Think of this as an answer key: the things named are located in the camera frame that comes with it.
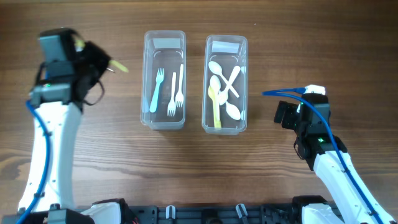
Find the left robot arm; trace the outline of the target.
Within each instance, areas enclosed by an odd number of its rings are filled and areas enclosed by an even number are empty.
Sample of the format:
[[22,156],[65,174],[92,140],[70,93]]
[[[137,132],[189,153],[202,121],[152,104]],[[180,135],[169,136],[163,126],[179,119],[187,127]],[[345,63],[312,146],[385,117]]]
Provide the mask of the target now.
[[25,103],[34,118],[34,145],[18,223],[43,221],[52,208],[74,207],[73,156],[83,107],[90,104],[85,97],[111,67],[128,72],[74,29],[43,31],[39,42],[44,61]]

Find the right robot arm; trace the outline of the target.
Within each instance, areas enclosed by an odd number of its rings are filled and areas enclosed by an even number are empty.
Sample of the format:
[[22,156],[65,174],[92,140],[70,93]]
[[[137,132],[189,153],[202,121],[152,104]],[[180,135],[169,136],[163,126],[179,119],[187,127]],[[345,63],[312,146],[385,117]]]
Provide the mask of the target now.
[[280,101],[275,123],[296,134],[294,149],[311,171],[324,183],[339,211],[319,195],[292,199],[290,223],[395,223],[361,180],[346,146],[330,128],[328,97],[319,93],[292,94],[291,89],[271,92],[298,100],[299,104]]

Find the translucent slim plastic fork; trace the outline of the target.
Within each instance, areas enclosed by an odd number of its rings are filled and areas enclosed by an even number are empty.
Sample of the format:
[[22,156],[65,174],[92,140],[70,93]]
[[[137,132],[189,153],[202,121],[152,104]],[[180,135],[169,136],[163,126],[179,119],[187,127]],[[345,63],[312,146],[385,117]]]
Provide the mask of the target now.
[[178,108],[183,106],[183,93],[182,93],[183,71],[184,71],[184,64],[181,64],[180,73],[179,73],[178,92],[175,96],[176,105]]

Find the yellow plastic spoon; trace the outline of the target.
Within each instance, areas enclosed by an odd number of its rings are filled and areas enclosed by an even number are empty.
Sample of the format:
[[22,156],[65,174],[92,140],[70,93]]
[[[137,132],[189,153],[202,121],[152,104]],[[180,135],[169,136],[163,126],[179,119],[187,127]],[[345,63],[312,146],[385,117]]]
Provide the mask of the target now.
[[220,112],[220,108],[219,108],[219,104],[217,102],[217,98],[216,98],[216,94],[214,92],[214,90],[212,89],[211,86],[208,87],[208,96],[211,98],[212,100],[212,105],[213,105],[213,123],[214,123],[214,127],[215,128],[221,128],[221,121],[218,117],[219,112]]

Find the thick white plastic fork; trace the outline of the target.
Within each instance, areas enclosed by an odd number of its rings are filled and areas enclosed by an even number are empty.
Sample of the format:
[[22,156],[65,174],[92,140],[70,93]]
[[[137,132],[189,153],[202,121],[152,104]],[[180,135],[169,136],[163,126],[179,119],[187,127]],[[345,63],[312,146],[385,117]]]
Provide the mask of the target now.
[[158,104],[158,99],[159,99],[159,90],[160,90],[160,85],[164,80],[164,68],[159,68],[157,71],[157,75],[155,78],[155,90],[154,94],[152,96],[152,100],[150,103],[150,112],[155,113],[157,111],[157,104]]

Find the yellow plastic fork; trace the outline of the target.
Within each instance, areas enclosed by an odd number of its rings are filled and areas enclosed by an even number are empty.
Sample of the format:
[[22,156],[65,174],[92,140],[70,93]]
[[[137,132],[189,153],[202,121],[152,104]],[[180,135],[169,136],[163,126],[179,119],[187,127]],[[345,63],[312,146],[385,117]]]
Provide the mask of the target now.
[[[75,39],[74,42],[75,42],[75,48],[78,52],[82,51],[83,48],[85,47],[85,41],[82,39]],[[129,71],[123,64],[121,64],[120,62],[118,62],[116,60],[111,59],[109,61],[109,64],[116,67],[117,69],[121,70],[122,72],[127,73]]]

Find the white spoon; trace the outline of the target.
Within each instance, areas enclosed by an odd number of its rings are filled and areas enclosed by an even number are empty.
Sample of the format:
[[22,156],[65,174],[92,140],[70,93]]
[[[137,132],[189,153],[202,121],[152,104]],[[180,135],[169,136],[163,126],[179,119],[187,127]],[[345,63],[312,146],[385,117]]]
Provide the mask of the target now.
[[216,94],[217,102],[218,102],[218,92],[219,92],[219,90],[221,88],[221,83],[220,83],[220,80],[218,79],[218,77],[216,75],[213,75],[210,78],[210,86],[214,90],[214,92]]
[[226,83],[226,86],[229,87],[229,89],[233,92],[235,97],[239,98],[238,92],[232,87],[232,84],[230,84],[230,82],[224,77],[221,65],[218,64],[217,62],[210,61],[208,63],[208,67],[212,73],[214,73],[215,75],[219,75],[222,78],[222,80]]
[[226,112],[227,114],[234,120],[239,121],[241,119],[241,112],[240,110],[233,104],[229,103],[228,101],[225,102],[226,104]]

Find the white spoon bowl down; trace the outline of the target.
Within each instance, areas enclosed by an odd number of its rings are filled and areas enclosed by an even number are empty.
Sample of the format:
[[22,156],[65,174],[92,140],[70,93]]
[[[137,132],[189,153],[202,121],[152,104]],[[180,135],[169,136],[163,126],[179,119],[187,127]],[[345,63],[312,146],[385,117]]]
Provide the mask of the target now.
[[228,100],[228,91],[234,89],[232,84],[235,81],[236,77],[238,76],[240,70],[241,70],[241,68],[239,66],[235,66],[233,68],[233,71],[231,72],[227,86],[225,87],[225,89],[223,91],[219,91],[219,93],[218,93],[219,105],[225,104],[226,101]]

